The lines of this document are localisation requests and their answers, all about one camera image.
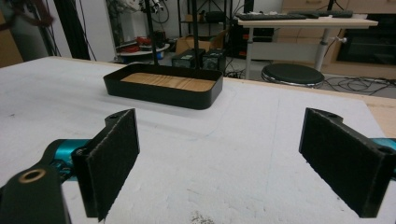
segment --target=black stool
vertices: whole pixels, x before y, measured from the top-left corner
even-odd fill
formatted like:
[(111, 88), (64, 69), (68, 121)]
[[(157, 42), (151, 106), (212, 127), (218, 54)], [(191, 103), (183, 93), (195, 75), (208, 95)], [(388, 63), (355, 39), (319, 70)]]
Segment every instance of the black stool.
[(319, 87), (323, 74), (314, 68), (292, 63), (274, 63), (262, 69), (262, 78), (275, 83), (309, 88)]

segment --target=desk leg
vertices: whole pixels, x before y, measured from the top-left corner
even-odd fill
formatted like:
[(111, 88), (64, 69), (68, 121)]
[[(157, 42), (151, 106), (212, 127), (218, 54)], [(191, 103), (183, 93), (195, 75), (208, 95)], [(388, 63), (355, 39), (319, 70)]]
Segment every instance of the desk leg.
[(254, 28), (248, 29), (248, 40), (247, 40), (247, 67), (245, 70), (245, 79), (249, 79), (250, 76), (250, 62), (251, 62), (251, 51), (253, 46), (253, 30)]
[(320, 68), (323, 64), (324, 55), (326, 54), (326, 50), (328, 47), (330, 29), (324, 29), (323, 37), (320, 41), (318, 51), (317, 51), (317, 60), (315, 61), (315, 69), (320, 72)]

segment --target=white desk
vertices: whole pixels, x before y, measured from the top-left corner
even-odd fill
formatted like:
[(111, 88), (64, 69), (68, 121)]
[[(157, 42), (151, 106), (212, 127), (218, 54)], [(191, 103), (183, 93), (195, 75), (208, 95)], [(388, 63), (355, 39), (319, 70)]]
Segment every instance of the white desk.
[[(298, 152), (307, 106), (384, 136), (363, 101), (225, 78), (215, 103), (198, 111), (108, 95), (103, 76), (119, 68), (45, 58), (0, 69), (0, 185), (53, 140), (92, 138), (106, 116), (134, 107), (141, 152), (106, 224), (394, 223), (395, 182), (378, 218), (359, 219)], [(73, 223), (97, 223), (76, 182), (63, 190)]]
[[(315, 60), (315, 69), (320, 71), (323, 58), (326, 53), (328, 39), (331, 29), (366, 29), (369, 26), (376, 26), (377, 21), (362, 19), (318, 19), (318, 20), (293, 20), (293, 21), (238, 21), (239, 25), (249, 28), (247, 41), (247, 68), (246, 79), (249, 78), (250, 62), (252, 59), (274, 59), (288, 60), (292, 52), (301, 52), (299, 60)], [(323, 37), (318, 45), (260, 43), (253, 47), (254, 28), (324, 28)]]

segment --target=white wall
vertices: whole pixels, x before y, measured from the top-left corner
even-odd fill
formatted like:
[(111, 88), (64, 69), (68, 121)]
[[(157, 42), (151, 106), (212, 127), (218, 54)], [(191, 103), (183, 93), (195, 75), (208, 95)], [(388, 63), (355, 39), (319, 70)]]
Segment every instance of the white wall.
[[(180, 0), (181, 5), (181, 18), (183, 20), (184, 15), (187, 14), (187, 1)], [(3, 5), (3, 1), (0, 1), (0, 7), (3, 13), (9, 15), (9, 10)], [(58, 19), (58, 14), (55, 9), (53, 1), (49, 0), (49, 11), (51, 15), (55, 18), (53, 23), (54, 35), (56, 39), (57, 46), (63, 57), (71, 57), (67, 41), (64, 36), (63, 28), (60, 20)], [(84, 9), (85, 21), (87, 24), (87, 37), (91, 44), (93, 53), (96, 59), (101, 62), (110, 62), (115, 56), (114, 41), (111, 34), (110, 24), (108, 22), (108, 14), (106, 10), (105, 0), (81, 0), (82, 7)], [(204, 0), (197, 0), (197, 5), (200, 6)], [(238, 2), (243, 5), (244, 0), (233, 0), (233, 9), (237, 8)], [(216, 3), (222, 8), (223, 0), (216, 0)], [(81, 18), (81, 11), (79, 9), (79, 1), (77, 0), (77, 9)], [(177, 0), (167, 0), (165, 1), (169, 9), (169, 20), (168, 22), (160, 25), (158, 23), (153, 23), (155, 30), (165, 30), (167, 37), (178, 37), (179, 28), (177, 22)], [(255, 0), (254, 11), (280, 11), (281, 0)], [(161, 11), (159, 14), (152, 14), (153, 19), (163, 21), (166, 17), (166, 10)], [(124, 38), (126, 40), (132, 39), (134, 35), (142, 35), (147, 31), (147, 21), (145, 21), (146, 15), (142, 13), (125, 13), (121, 16), (122, 28), (124, 30)], [(199, 25), (199, 34), (208, 35), (209, 31), (206, 25)], [(214, 34), (222, 29), (222, 25), (211, 25), (211, 34)], [(27, 24), (25, 21), (18, 20), (16, 26), (11, 30), (14, 35), (15, 41), (17, 42), (18, 48), (21, 55), (25, 61), (30, 61), (33, 59), (46, 57), (47, 51), (44, 47), (41, 35), (36, 27)], [(188, 26), (186, 24), (182, 25), (182, 35), (188, 33)]]

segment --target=tray with wooden bottom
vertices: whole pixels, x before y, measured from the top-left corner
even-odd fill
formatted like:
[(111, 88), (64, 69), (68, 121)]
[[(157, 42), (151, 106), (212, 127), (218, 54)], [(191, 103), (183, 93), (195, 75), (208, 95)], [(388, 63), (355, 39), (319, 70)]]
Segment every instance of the tray with wooden bottom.
[(222, 90), (223, 74), (214, 70), (136, 63), (104, 77), (109, 95), (207, 109)]

